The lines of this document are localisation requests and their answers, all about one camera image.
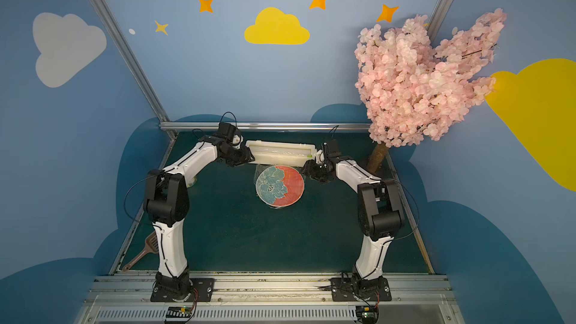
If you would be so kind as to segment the white plastic wrap dispenser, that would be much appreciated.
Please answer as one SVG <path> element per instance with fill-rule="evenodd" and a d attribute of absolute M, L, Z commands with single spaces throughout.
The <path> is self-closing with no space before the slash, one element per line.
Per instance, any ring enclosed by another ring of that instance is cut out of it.
<path fill-rule="evenodd" d="M 248 140 L 246 146 L 255 157 L 253 163 L 262 165 L 303 167 L 306 161 L 315 159 L 317 153 L 316 147 L 311 144 Z M 308 155 L 313 155 L 314 158 L 309 159 Z"/>

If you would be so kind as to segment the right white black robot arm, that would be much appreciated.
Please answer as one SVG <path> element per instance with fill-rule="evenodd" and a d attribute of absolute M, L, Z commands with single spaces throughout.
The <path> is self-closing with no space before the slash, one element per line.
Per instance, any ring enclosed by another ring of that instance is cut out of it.
<path fill-rule="evenodd" d="M 405 222 L 397 182 L 372 175 L 351 159 L 325 163 L 308 160 L 303 173 L 318 182 L 339 179 L 355 191 L 358 225 L 364 238 L 353 281 L 358 287 L 377 284 L 389 246 Z"/>

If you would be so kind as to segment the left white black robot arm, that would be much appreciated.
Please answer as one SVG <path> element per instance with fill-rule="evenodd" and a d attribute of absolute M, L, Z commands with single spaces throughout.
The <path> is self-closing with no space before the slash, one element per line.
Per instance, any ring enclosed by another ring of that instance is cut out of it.
<path fill-rule="evenodd" d="M 184 220 L 190 208 L 188 186 L 197 174 L 218 159 L 236 166 L 252 162 L 254 156 L 240 134 L 229 139 L 204 136 L 180 159 L 163 169 L 150 171 L 145 179 L 143 210 L 154 228 L 160 257 L 156 287 L 178 300 L 191 292 L 183 239 Z"/>

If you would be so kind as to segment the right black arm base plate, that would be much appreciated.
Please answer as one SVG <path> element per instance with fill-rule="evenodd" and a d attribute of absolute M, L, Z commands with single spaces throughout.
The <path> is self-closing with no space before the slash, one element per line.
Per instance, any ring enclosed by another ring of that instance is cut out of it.
<path fill-rule="evenodd" d="M 327 290 L 334 302 L 390 302 L 392 291 L 386 278 L 365 280 L 356 277 L 333 277 Z"/>

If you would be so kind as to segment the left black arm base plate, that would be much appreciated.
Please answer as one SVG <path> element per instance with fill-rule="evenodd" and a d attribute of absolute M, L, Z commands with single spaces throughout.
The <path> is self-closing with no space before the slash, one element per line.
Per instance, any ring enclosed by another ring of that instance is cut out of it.
<path fill-rule="evenodd" d="M 174 278 L 160 276 L 154 282 L 151 302 L 210 302 L 214 278 Z"/>

